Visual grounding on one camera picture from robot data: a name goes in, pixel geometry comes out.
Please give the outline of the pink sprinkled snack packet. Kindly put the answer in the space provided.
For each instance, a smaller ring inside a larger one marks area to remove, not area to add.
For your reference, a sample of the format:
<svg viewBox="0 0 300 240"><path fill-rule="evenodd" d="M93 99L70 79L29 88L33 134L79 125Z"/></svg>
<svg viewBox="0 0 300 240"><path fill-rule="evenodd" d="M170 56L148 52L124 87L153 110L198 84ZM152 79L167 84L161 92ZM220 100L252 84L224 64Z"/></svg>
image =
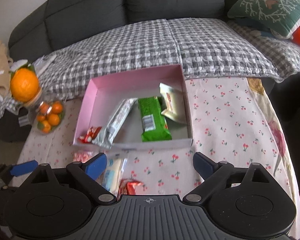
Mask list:
<svg viewBox="0 0 300 240"><path fill-rule="evenodd" d="M89 161L93 156L94 152L89 151L78 151L73 154L73 162L82 162L86 163Z"/></svg>

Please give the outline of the white blue snack packet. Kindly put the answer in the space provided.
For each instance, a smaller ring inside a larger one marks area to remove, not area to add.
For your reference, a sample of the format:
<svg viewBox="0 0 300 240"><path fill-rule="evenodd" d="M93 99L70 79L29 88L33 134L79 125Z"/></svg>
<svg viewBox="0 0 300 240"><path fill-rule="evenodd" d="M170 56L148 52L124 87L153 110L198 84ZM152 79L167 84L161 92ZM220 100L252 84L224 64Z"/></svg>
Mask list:
<svg viewBox="0 0 300 240"><path fill-rule="evenodd" d="M119 154L107 156L106 169L97 178L97 182L107 191L117 196L128 159Z"/></svg>

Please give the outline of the red foil snack packet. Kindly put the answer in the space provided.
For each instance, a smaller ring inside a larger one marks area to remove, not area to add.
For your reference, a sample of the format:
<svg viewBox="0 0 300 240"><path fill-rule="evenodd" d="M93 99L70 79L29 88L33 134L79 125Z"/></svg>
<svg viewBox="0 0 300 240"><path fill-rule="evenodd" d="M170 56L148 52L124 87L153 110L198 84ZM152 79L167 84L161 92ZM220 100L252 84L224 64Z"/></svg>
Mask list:
<svg viewBox="0 0 300 240"><path fill-rule="evenodd" d="M122 179L120 181L119 190L117 196L122 194L126 195L136 195L136 188L143 186L144 183L134 179Z"/></svg>

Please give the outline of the silver snack bar wrapper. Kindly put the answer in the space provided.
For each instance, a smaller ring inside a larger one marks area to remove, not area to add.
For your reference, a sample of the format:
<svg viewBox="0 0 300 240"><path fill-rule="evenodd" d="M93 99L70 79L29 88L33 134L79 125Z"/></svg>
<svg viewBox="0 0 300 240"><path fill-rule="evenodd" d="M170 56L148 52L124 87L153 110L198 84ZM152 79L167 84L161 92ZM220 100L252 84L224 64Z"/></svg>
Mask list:
<svg viewBox="0 0 300 240"><path fill-rule="evenodd" d="M114 139L120 131L137 98L122 99L115 107L105 126L91 142L101 148L111 149Z"/></svg>

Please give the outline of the small red candy packet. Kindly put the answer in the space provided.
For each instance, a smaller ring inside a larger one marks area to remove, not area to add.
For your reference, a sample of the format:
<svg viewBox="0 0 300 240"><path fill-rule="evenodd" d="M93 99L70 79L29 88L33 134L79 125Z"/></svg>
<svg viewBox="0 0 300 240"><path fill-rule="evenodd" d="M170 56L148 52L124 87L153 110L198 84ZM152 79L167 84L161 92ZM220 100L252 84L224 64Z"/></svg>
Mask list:
<svg viewBox="0 0 300 240"><path fill-rule="evenodd" d="M90 144L98 135L102 127L94 127L91 126L85 135L81 135L78 137L79 142L84 144Z"/></svg>

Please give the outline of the cherry print tablecloth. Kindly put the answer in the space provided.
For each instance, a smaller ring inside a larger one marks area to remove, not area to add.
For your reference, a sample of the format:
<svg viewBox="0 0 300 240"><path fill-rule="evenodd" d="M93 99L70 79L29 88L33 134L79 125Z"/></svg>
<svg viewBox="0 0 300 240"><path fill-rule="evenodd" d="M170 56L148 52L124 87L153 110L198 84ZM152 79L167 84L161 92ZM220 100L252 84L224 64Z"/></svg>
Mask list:
<svg viewBox="0 0 300 240"><path fill-rule="evenodd" d="M192 121L193 142L189 148L161 150L114 150L128 161L122 179L144 183L136 194L185 196L202 183L194 170L196 152L215 162L228 161L236 167L261 163L296 205L296 220L290 235L300 237L300 197L282 127L259 79L212 77L186 82ZM36 160L53 168L65 167L73 154L84 149L73 144L82 99L65 103L65 117L52 133L31 130L19 162Z"/></svg>

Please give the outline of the green snack packet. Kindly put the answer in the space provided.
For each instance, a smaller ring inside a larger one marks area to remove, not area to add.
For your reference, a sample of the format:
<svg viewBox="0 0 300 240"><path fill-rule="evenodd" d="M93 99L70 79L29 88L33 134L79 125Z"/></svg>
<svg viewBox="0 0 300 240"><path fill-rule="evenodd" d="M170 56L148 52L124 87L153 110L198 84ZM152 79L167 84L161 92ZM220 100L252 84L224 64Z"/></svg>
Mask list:
<svg viewBox="0 0 300 240"><path fill-rule="evenodd" d="M172 136L157 96L138 99L143 133L142 142L171 140Z"/></svg>

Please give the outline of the glass jar of oranges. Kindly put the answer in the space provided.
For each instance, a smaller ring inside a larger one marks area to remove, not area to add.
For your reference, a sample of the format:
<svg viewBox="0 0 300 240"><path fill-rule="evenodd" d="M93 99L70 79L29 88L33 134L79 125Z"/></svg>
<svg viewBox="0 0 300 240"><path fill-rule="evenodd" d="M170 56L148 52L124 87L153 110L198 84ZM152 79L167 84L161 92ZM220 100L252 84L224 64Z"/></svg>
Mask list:
<svg viewBox="0 0 300 240"><path fill-rule="evenodd" d="M28 110L29 122L42 135L52 133L61 125L65 116L64 102L44 92L42 88L24 103L24 107Z"/></svg>

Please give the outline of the cream snack packet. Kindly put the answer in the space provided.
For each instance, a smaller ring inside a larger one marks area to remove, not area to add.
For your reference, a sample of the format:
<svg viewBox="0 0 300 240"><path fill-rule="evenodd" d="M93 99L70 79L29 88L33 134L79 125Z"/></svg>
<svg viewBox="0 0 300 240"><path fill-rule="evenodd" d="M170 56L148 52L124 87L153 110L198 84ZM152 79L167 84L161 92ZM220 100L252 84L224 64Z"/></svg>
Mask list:
<svg viewBox="0 0 300 240"><path fill-rule="evenodd" d="M186 124L186 113L182 91L167 84L160 83L160 94L163 101L161 114L174 122Z"/></svg>

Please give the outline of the pink cardboard box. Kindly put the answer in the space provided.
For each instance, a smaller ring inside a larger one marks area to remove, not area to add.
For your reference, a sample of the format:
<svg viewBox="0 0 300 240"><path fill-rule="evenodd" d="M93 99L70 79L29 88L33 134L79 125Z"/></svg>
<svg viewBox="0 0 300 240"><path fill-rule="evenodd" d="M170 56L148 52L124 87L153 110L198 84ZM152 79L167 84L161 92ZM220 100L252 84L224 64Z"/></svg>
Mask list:
<svg viewBox="0 0 300 240"><path fill-rule="evenodd" d="M97 145L81 143L79 137L85 135L90 127L105 126L121 100L160 96L161 83L182 91L187 123L179 124L167 120L171 140L142 142L141 114L138 106L134 105L115 137L112 149L140 151L191 147L191 113L183 69L179 64L141 68L92 78L83 96L73 144L84 149L97 149Z"/></svg>

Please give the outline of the large orange on jar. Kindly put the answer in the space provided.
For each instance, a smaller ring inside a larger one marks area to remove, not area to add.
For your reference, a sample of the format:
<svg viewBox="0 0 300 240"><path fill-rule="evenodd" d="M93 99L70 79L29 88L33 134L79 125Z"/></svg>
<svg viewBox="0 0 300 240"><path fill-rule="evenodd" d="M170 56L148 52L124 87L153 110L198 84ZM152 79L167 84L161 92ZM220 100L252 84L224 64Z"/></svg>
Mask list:
<svg viewBox="0 0 300 240"><path fill-rule="evenodd" d="M29 68L19 68L11 78L10 90L15 100L28 102L40 90L38 77Z"/></svg>

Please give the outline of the white remote control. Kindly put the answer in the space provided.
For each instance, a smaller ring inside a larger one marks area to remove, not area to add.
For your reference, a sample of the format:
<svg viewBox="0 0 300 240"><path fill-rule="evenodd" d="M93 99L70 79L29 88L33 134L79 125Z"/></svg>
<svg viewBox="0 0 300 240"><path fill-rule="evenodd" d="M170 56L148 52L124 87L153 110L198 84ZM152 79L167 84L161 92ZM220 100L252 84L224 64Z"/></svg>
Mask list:
<svg viewBox="0 0 300 240"><path fill-rule="evenodd" d="M57 57L57 55L48 56L45 58L44 56L39 58L33 65L34 69L37 73L43 72Z"/></svg>

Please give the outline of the grey checkered quilt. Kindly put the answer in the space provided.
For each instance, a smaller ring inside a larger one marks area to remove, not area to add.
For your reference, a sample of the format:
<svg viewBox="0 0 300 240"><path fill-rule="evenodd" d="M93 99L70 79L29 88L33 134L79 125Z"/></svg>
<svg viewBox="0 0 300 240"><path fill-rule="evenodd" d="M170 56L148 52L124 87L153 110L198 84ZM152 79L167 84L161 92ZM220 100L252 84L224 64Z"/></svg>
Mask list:
<svg viewBox="0 0 300 240"><path fill-rule="evenodd" d="M39 81L58 99L82 96L94 77L170 64L180 64L186 79L242 76L281 82L300 73L300 47L291 41L257 37L235 21L208 18L129 24L43 54L52 55L57 57Z"/></svg>

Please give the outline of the dark grey sofa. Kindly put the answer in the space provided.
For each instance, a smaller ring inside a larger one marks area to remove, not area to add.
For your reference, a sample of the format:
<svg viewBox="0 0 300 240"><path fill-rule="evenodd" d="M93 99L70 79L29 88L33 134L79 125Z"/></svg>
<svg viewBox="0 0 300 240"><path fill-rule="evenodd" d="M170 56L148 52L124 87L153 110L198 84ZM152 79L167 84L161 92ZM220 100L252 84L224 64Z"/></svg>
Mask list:
<svg viewBox="0 0 300 240"><path fill-rule="evenodd" d="M33 61L78 41L130 23L228 17L238 0L47 0L12 31L10 57Z"/></svg>

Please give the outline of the green embroidered cushion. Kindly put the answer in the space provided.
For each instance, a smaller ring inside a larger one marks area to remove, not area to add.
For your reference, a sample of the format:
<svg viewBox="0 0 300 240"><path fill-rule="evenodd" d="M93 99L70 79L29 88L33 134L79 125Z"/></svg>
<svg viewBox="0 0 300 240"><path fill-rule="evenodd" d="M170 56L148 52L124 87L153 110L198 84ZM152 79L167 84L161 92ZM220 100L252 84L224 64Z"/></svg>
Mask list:
<svg viewBox="0 0 300 240"><path fill-rule="evenodd" d="M249 18L288 39L300 27L300 0L238 0L229 18Z"/></svg>

